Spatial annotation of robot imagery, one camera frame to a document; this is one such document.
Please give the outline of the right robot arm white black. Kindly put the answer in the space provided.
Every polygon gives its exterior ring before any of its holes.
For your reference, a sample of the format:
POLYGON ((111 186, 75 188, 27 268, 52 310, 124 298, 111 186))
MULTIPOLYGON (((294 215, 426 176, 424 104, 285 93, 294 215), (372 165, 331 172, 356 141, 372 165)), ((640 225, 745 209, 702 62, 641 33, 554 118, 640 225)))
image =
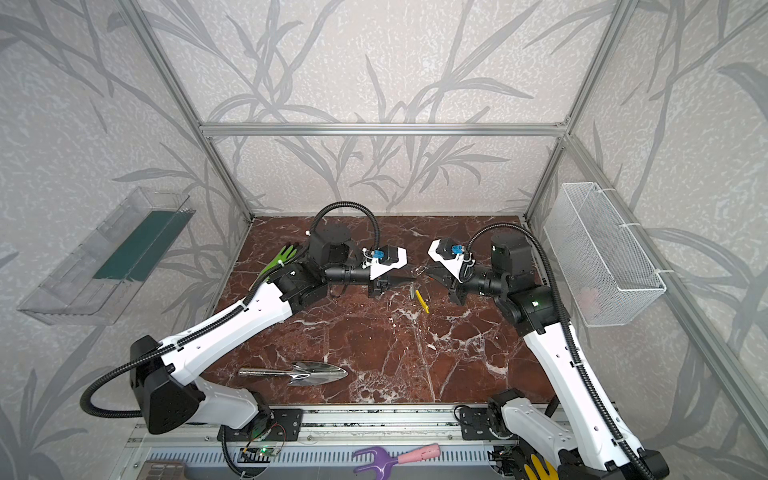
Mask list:
POLYGON ((494 301, 537 358, 568 419, 562 427, 532 406, 517 390, 492 397, 489 422, 495 435, 514 438, 531 459, 526 473, 554 473, 561 479, 664 479, 670 468, 661 452, 645 448, 610 402, 589 362, 555 282, 541 242, 525 227, 508 222, 490 224, 482 233, 510 229, 524 239, 527 257, 540 259, 548 280, 538 285, 514 271, 515 249, 507 240, 492 248, 490 266, 476 262, 475 233, 467 245, 451 238, 433 241, 428 276, 449 292, 451 302, 464 305, 470 294, 494 301))

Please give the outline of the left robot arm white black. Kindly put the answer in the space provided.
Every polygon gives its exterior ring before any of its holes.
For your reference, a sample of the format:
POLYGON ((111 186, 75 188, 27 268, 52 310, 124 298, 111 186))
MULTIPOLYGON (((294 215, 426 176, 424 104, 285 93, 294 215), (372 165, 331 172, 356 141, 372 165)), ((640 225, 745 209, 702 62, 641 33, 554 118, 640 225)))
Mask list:
POLYGON ((243 429, 269 419, 265 402, 246 389, 206 381, 220 358, 325 299, 334 285, 366 287, 375 297, 404 283, 403 247, 384 245, 375 215, 351 201, 333 202, 313 218, 303 244, 281 248, 245 296, 207 320, 160 341, 146 335, 130 360, 94 380, 81 394, 93 417, 144 420, 154 435, 184 424, 243 429))

